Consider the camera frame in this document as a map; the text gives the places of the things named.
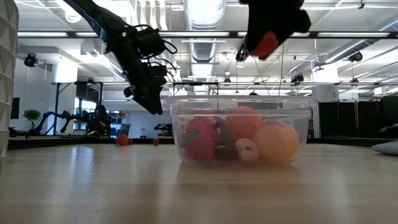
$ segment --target red strawberry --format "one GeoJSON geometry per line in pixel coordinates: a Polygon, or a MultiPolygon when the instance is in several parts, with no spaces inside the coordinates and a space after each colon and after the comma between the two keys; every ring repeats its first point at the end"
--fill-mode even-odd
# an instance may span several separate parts
{"type": "Polygon", "coordinates": [[[187,157],[191,160],[210,162],[216,159],[215,140],[208,136],[196,136],[187,148],[187,157]]]}
{"type": "Polygon", "coordinates": [[[220,131],[213,127],[216,122],[216,119],[211,116],[197,116],[188,122],[184,132],[191,133],[193,131],[198,131],[198,135],[219,139],[220,131]]]}

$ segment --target red object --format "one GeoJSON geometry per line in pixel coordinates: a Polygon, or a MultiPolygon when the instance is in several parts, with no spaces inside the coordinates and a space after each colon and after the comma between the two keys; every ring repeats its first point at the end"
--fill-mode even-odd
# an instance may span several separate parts
{"type": "Polygon", "coordinates": [[[260,59],[267,58],[273,51],[278,48],[278,40],[276,35],[268,31],[262,37],[256,49],[249,51],[249,55],[258,56],[260,59]]]}
{"type": "Polygon", "coordinates": [[[127,136],[124,134],[119,135],[118,139],[116,140],[116,144],[120,145],[120,146],[127,146],[128,140],[127,140],[127,136]]]}
{"type": "Polygon", "coordinates": [[[188,145],[187,157],[195,161],[210,162],[216,159],[216,143],[208,136],[197,136],[188,145]]]}
{"type": "Polygon", "coordinates": [[[212,139],[219,139],[221,136],[220,131],[213,127],[216,122],[217,120],[211,116],[197,116],[188,122],[184,132],[197,132],[198,136],[208,136],[212,139]]]}
{"type": "Polygon", "coordinates": [[[159,145],[159,139],[154,139],[154,146],[159,145]]]}

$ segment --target table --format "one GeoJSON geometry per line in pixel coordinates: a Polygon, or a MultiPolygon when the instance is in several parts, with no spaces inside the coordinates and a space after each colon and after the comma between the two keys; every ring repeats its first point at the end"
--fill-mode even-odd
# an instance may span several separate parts
{"type": "Polygon", "coordinates": [[[292,167],[180,163],[173,146],[9,151],[0,223],[397,223],[398,159],[309,144],[292,167]]]}

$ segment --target plastic bin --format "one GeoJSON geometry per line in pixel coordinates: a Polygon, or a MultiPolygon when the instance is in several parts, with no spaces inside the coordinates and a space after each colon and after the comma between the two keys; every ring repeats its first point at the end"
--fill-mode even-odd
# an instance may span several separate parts
{"type": "Polygon", "coordinates": [[[184,163],[294,162],[307,140],[316,98],[171,96],[175,147],[184,163]]]}

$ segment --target security camera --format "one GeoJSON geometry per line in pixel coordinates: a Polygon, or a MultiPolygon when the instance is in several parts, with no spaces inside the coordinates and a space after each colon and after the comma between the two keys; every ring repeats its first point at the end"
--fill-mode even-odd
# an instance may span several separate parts
{"type": "Polygon", "coordinates": [[[36,58],[35,53],[29,53],[27,54],[27,57],[25,58],[24,64],[27,67],[34,68],[39,64],[39,61],[36,58]]]}

